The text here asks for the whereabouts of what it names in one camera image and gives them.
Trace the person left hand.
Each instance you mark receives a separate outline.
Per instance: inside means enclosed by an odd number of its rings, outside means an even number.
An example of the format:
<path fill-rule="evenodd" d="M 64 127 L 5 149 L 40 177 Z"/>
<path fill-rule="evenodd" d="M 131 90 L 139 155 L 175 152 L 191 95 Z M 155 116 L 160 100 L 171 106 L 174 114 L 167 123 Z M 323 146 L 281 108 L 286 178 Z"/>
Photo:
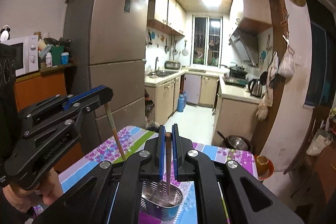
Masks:
<path fill-rule="evenodd" d="M 9 204 L 22 213 L 40 203 L 49 206 L 63 194 L 59 176 L 53 168 L 42 177 L 33 190 L 24 190 L 11 182 L 2 191 Z"/>

